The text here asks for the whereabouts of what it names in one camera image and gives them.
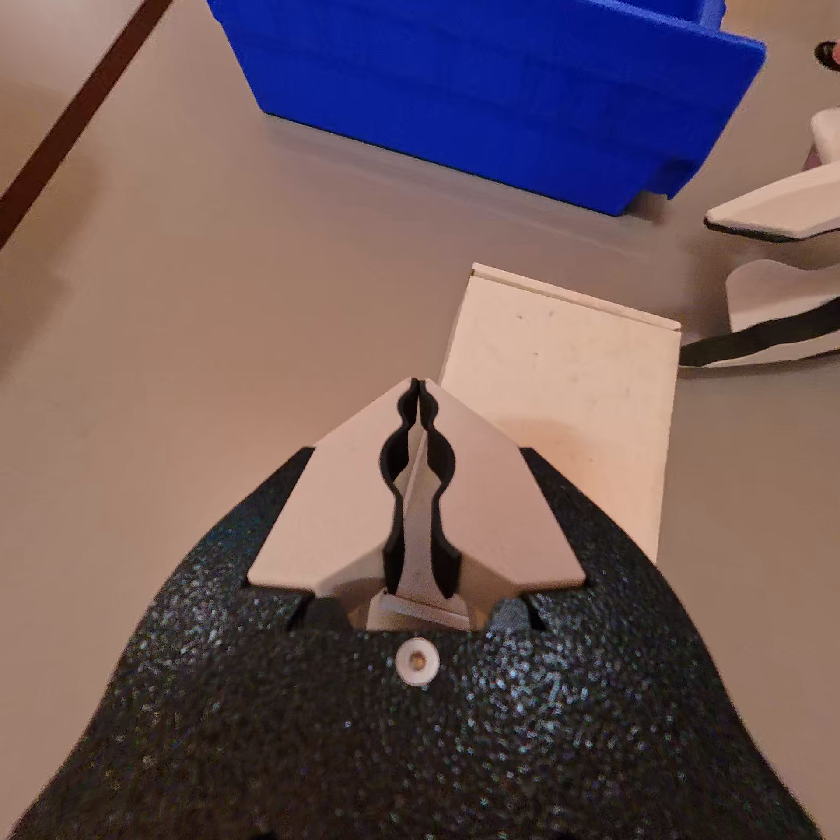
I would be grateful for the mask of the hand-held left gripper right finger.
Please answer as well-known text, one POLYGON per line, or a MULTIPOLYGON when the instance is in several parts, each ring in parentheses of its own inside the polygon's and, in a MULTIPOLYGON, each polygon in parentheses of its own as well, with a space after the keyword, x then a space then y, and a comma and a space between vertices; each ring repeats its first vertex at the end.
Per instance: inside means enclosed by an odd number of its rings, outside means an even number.
POLYGON ((430 502, 430 564, 437 589, 465 605, 472 629, 495 606, 582 587, 585 573, 519 446, 431 381, 418 384, 430 502))

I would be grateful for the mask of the blue plastic bin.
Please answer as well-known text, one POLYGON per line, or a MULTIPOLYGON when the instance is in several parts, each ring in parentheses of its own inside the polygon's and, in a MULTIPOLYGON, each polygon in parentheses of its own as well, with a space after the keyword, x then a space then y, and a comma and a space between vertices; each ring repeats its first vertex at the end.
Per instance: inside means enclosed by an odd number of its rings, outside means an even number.
POLYGON ((766 57, 725 2, 208 6, 263 112, 610 216, 680 192, 766 57))

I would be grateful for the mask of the white cardboard mailer box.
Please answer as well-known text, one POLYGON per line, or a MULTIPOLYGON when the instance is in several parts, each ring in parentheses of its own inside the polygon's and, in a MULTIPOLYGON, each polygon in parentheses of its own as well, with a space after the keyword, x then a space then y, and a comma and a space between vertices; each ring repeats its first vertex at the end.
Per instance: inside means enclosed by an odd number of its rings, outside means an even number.
POLYGON ((656 564, 681 338, 678 321, 474 264, 437 382, 656 564))

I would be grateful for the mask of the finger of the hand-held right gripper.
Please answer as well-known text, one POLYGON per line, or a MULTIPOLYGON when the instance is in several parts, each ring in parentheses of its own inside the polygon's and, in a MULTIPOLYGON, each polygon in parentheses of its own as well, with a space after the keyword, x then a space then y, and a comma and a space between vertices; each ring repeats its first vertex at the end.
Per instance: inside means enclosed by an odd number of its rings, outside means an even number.
POLYGON ((755 260, 729 275, 726 292, 729 332, 682 346, 680 368, 754 367, 838 352, 838 265, 755 260))
POLYGON ((774 244, 839 230, 839 163, 787 176, 707 211, 712 231, 774 244))

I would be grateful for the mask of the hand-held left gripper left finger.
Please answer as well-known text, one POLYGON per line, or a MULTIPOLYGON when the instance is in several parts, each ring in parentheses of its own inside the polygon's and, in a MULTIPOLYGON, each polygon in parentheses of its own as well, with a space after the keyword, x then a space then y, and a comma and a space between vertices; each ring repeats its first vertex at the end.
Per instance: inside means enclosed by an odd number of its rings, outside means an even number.
POLYGON ((401 578, 403 496, 417 381, 404 379, 322 437, 248 569, 248 584, 333 599, 355 629, 401 578))

